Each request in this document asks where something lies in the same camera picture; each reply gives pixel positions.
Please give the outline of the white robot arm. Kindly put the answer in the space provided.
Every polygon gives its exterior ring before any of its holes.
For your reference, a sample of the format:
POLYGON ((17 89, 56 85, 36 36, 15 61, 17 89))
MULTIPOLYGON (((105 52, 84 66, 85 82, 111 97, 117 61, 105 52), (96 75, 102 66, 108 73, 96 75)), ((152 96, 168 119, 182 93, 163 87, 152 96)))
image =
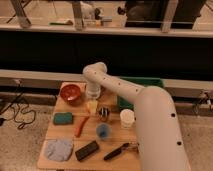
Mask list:
POLYGON ((107 74, 103 62, 84 67, 86 93, 103 86, 134 106, 141 171, 191 171, 171 95, 158 86, 142 86, 107 74))

